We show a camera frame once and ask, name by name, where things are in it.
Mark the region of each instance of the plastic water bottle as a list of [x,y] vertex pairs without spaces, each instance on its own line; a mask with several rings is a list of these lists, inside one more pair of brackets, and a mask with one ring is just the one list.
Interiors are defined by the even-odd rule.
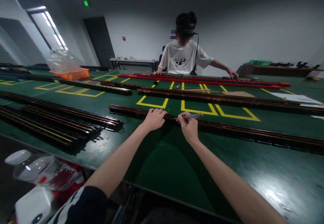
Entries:
[[83,181],[81,173],[52,155],[32,154],[28,150],[20,150],[8,156],[5,163],[14,166],[13,178],[50,190],[63,191],[74,182]]

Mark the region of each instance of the person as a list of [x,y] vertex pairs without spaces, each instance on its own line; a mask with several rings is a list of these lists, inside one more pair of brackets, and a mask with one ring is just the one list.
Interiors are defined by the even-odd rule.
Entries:
[[[166,111],[150,109],[144,122],[91,175],[50,220],[50,224],[104,223],[110,195],[122,181],[145,136],[164,124]],[[215,156],[198,138],[198,121],[178,116],[183,135],[245,224],[287,224],[286,220],[247,182]]]
[[153,74],[161,75],[164,68],[171,74],[196,74],[196,65],[203,69],[208,65],[225,70],[232,78],[238,79],[239,75],[230,67],[208,56],[191,37],[197,23],[193,12],[181,13],[177,16],[175,34],[176,40],[167,44],[163,50],[158,70]]

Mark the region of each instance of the white t-shirt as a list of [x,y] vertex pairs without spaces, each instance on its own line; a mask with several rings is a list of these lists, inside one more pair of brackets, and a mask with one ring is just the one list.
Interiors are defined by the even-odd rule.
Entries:
[[[168,73],[171,74],[190,74],[195,64],[196,50],[197,43],[193,40],[190,40],[184,47],[174,40],[165,46],[159,67],[163,69],[167,67]],[[204,69],[213,60],[198,46],[197,65]]]

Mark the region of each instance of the clear plastic bag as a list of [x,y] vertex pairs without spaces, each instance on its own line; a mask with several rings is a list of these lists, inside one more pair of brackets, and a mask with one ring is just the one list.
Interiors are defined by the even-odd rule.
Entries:
[[47,60],[47,65],[55,73],[71,73],[82,70],[72,54],[65,49],[51,49],[52,60]]

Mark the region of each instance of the green exit sign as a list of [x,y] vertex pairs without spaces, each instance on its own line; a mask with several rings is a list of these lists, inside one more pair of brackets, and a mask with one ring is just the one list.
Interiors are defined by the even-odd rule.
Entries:
[[84,0],[83,3],[86,7],[91,6],[90,0]]

